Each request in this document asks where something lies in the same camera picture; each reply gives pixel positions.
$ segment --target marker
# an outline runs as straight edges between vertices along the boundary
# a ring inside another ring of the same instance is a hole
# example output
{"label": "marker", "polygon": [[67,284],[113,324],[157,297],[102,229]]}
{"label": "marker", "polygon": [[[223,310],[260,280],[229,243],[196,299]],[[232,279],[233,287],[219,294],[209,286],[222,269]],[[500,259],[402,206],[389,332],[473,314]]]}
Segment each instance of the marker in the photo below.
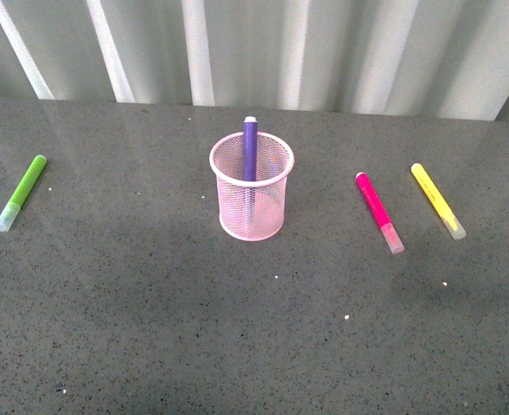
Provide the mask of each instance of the marker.
{"label": "marker", "polygon": [[46,165],[47,158],[45,156],[35,156],[28,171],[23,175],[20,184],[18,184],[14,194],[10,197],[9,202],[0,215],[0,232],[7,232],[10,229],[12,222],[14,222],[18,212],[20,212],[23,203],[28,198],[31,189],[35,186],[35,182],[37,182]]}
{"label": "marker", "polygon": [[358,183],[361,194],[366,198],[369,208],[372,210],[373,216],[377,225],[381,228],[381,232],[385,237],[386,243],[391,248],[392,253],[401,253],[404,250],[404,245],[398,237],[394,226],[392,225],[391,218],[387,214],[383,203],[379,199],[377,192],[373,188],[369,177],[364,172],[360,172],[356,175],[356,182]]}
{"label": "marker", "polygon": [[423,166],[419,163],[415,163],[411,166],[411,173],[416,177],[419,186],[421,186],[423,192],[425,192],[430,202],[433,204],[442,222],[444,222],[444,225],[446,225],[446,228],[450,231],[452,238],[465,238],[467,235],[465,229],[463,229],[460,222],[454,216],[454,212],[452,212],[452,209],[450,209],[450,206],[448,206],[448,203],[444,200],[441,192],[438,191],[438,188],[436,188]]}
{"label": "marker", "polygon": [[256,181],[256,156],[258,140],[258,121],[256,117],[246,117],[243,124],[244,151],[244,179],[245,182]]}

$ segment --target countertop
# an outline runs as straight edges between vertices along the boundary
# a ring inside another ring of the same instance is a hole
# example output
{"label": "countertop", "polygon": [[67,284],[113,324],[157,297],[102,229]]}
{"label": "countertop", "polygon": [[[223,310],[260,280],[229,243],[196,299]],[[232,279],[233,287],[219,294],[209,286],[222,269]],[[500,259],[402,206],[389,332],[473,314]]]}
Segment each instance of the countertop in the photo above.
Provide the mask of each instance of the countertop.
{"label": "countertop", "polygon": [[[260,242],[208,163],[245,115],[296,157]],[[36,154],[0,233],[0,414],[509,414],[508,123],[0,99],[0,212]]]}

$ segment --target green marker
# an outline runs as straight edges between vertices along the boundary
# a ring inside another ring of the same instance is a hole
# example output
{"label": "green marker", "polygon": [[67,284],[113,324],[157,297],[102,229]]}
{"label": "green marker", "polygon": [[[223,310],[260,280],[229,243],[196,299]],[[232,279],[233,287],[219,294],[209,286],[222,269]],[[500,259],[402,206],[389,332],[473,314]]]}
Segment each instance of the green marker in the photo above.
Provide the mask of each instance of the green marker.
{"label": "green marker", "polygon": [[35,156],[33,162],[29,166],[23,179],[18,184],[9,202],[4,207],[0,215],[0,232],[7,232],[12,226],[12,222],[17,217],[18,212],[23,206],[23,203],[29,196],[31,189],[35,186],[35,182],[41,175],[41,172],[47,165],[47,158],[45,156]]}

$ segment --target clear marker cap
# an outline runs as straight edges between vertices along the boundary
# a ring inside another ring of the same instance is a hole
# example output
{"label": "clear marker cap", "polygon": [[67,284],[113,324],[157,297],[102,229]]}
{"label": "clear marker cap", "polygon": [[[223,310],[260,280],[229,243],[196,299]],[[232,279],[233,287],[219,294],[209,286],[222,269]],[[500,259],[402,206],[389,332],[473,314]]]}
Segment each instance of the clear marker cap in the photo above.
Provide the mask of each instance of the clear marker cap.
{"label": "clear marker cap", "polygon": [[452,235],[452,238],[454,239],[463,239],[466,237],[465,229],[463,229],[463,226],[458,221],[458,218],[454,216],[454,214],[450,214],[448,218],[442,217],[442,222],[444,222],[444,225],[446,225],[446,228],[449,230],[450,235]]}
{"label": "clear marker cap", "polygon": [[391,223],[387,223],[381,227],[381,232],[385,237],[386,243],[389,244],[392,253],[401,253],[404,250],[404,244],[400,240],[396,229]]}
{"label": "clear marker cap", "polygon": [[0,232],[8,232],[19,212],[20,207],[17,203],[9,201],[6,204],[0,215]]}

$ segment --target pink mesh pencil cup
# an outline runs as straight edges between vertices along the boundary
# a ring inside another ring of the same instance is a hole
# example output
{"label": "pink mesh pencil cup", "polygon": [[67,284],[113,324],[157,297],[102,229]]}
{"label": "pink mesh pencil cup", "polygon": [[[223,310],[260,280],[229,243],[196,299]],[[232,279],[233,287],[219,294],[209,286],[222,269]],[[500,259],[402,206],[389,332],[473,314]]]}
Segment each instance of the pink mesh pencil cup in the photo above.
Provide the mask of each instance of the pink mesh pencil cup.
{"label": "pink mesh pencil cup", "polygon": [[258,132],[256,181],[244,179],[243,132],[223,137],[210,151],[210,166],[216,174],[220,224],[241,240],[268,239],[284,223],[287,175],[295,157],[279,137]]}

